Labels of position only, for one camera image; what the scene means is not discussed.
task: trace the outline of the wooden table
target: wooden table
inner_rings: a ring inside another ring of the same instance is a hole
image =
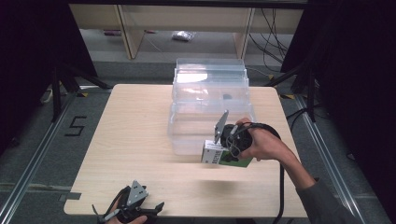
[[[279,164],[255,161],[248,168],[200,163],[201,156],[179,156],[167,137],[169,85],[117,85],[108,99],[72,192],[69,215],[100,214],[134,179],[148,186],[142,207],[165,202],[162,217],[276,217]],[[273,126],[297,154],[276,90],[250,88],[257,121]],[[306,217],[285,175],[284,217]]]

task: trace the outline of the sleeve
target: sleeve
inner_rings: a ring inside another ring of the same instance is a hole
[[[311,223],[359,224],[359,221],[334,198],[323,181],[319,180],[308,189],[297,189],[297,193]]]

